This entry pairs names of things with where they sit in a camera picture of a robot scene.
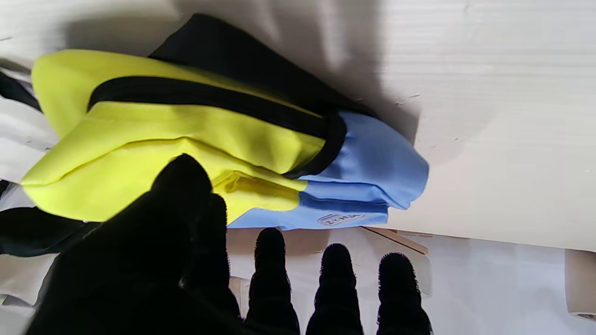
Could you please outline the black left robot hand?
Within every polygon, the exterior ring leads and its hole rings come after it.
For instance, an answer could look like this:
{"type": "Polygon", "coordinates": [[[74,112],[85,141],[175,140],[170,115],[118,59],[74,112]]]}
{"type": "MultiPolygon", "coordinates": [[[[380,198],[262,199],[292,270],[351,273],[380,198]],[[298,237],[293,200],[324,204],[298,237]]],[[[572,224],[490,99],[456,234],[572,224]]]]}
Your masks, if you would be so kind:
{"type": "Polygon", "coordinates": [[[260,231],[249,309],[229,288],[226,204],[179,155],[141,195],[57,257],[27,335],[298,335],[281,231],[260,231]]]}

